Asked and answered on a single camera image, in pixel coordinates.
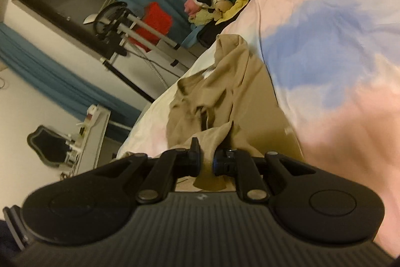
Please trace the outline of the white shelf with clutter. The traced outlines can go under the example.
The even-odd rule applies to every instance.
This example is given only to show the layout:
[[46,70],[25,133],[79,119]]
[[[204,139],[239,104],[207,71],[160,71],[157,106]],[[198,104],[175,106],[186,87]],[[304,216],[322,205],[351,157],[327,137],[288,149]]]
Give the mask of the white shelf with clutter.
[[78,124],[78,134],[66,141],[69,152],[60,180],[97,168],[110,116],[110,110],[102,106],[93,104],[88,108],[84,121]]

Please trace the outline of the pink garment in pile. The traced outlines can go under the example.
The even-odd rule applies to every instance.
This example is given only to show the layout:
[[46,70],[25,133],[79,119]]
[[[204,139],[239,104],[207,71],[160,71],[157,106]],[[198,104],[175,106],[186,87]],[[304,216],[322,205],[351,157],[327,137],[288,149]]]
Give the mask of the pink garment in pile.
[[200,3],[197,0],[186,0],[184,3],[184,12],[188,16],[194,16],[198,11],[203,8],[203,3]]

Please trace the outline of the silver tripod stand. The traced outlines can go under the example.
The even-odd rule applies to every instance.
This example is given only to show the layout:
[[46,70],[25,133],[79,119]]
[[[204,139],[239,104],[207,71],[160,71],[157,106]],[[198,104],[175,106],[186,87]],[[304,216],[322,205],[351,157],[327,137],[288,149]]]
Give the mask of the silver tripod stand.
[[105,43],[138,47],[143,51],[143,58],[148,51],[157,53],[171,66],[185,70],[196,60],[187,48],[146,23],[145,18],[139,18],[123,1],[109,3],[97,14],[87,16],[83,23],[92,26],[95,36]]

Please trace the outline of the teal curtain left window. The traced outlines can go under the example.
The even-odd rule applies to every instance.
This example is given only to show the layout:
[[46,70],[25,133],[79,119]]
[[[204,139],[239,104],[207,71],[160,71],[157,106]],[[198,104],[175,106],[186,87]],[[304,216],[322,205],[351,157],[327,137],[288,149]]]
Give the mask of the teal curtain left window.
[[1,24],[1,61],[24,81],[79,120],[95,104],[110,110],[110,119],[133,127],[141,111],[85,81],[51,59],[16,31]]

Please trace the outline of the beige garment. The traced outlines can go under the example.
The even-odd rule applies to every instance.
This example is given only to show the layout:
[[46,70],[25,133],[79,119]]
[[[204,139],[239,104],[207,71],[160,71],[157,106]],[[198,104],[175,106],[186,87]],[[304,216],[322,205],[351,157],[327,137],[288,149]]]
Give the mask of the beige garment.
[[211,74],[180,79],[170,104],[166,136],[169,148],[185,147],[193,138],[201,148],[201,171],[194,187],[227,189],[227,178],[213,173],[218,148],[243,149],[253,157],[278,152],[303,161],[293,128],[279,108],[265,64],[239,35],[215,41]]

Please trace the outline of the yellow garment in pile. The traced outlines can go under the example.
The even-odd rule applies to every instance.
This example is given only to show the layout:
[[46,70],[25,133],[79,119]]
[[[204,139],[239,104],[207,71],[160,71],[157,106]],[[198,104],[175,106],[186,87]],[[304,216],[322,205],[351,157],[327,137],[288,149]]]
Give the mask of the yellow garment in pile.
[[213,8],[201,8],[196,14],[189,16],[188,21],[197,27],[209,22],[219,25],[233,19],[249,2],[250,0],[236,0],[234,3],[220,0]]

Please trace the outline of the pastel tie-dye duvet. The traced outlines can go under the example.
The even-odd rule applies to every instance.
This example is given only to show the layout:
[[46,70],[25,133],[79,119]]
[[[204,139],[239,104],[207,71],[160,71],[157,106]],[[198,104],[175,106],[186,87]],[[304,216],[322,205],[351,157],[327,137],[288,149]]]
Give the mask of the pastel tie-dye duvet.
[[225,33],[266,65],[305,161],[382,199],[399,255],[399,0],[251,0]]

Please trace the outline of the red cloth on stand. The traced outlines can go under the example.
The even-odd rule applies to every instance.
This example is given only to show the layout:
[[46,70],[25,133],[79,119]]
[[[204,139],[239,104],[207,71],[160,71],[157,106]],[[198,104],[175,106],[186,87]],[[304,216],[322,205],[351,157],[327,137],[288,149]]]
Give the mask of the red cloth on stand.
[[[144,8],[144,15],[141,20],[164,36],[169,33],[173,25],[173,18],[165,12],[157,2],[149,3]],[[159,37],[137,24],[133,26],[132,30],[153,45],[157,45],[161,40]]]

